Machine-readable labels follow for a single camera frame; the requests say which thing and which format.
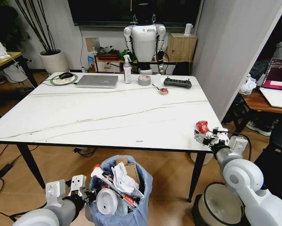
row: computer mouse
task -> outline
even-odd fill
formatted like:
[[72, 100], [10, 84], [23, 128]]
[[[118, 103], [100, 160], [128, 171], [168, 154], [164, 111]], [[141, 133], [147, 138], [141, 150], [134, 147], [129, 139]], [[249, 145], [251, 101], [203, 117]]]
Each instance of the computer mouse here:
[[65, 73], [62, 73], [61, 75], [59, 75], [59, 78], [60, 79], [67, 79], [67, 78], [71, 78], [73, 77], [74, 75], [70, 72], [65, 72]]

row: white wall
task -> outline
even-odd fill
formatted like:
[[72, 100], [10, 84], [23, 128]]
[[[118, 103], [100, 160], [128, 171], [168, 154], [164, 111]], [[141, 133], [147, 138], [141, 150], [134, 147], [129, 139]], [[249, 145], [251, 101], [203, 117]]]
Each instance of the white wall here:
[[[30, 28], [24, 17], [21, 15], [16, 3], [11, 1], [13, 7], [19, 12], [23, 29], [28, 32], [30, 39], [22, 43], [21, 51], [23, 56], [32, 59], [29, 63], [30, 68], [44, 69], [44, 66], [38, 56], [43, 51], [43, 47], [38, 38]], [[56, 48], [61, 49], [66, 56], [70, 69], [80, 69], [80, 53], [81, 53], [81, 34], [79, 27], [74, 26], [69, 4], [67, 0], [43, 0], [46, 18], [53, 35]], [[82, 51], [82, 64], [87, 67], [88, 52], [85, 44], [85, 37], [97, 37], [100, 39], [100, 45], [113, 45], [118, 50], [124, 50], [125, 40], [123, 37], [123, 28], [102, 29], [82, 27], [84, 47]]]
[[222, 120], [282, 14], [282, 0], [205, 0], [193, 75]]

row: silver laptop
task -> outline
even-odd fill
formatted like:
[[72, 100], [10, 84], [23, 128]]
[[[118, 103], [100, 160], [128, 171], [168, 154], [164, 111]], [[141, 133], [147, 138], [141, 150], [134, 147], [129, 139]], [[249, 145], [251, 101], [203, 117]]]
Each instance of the silver laptop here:
[[282, 108], [282, 59], [272, 59], [260, 91], [272, 107]]
[[117, 75], [83, 75], [76, 84], [83, 88], [115, 88], [118, 81]]

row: bottle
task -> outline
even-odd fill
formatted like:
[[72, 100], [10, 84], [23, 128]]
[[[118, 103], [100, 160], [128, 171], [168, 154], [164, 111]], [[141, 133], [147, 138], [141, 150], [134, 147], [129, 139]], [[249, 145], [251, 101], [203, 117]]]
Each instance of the bottle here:
[[123, 65], [124, 69], [124, 82], [129, 84], [131, 83], [131, 66], [128, 59], [131, 61], [129, 55], [124, 55], [125, 63]]

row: power adapter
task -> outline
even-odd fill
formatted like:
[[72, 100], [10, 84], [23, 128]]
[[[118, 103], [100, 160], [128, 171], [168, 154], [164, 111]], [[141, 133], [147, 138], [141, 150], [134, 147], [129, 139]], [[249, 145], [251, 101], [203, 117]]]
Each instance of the power adapter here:
[[14, 163], [7, 163], [1, 170], [0, 170], [0, 178], [5, 176], [6, 173], [13, 167]]

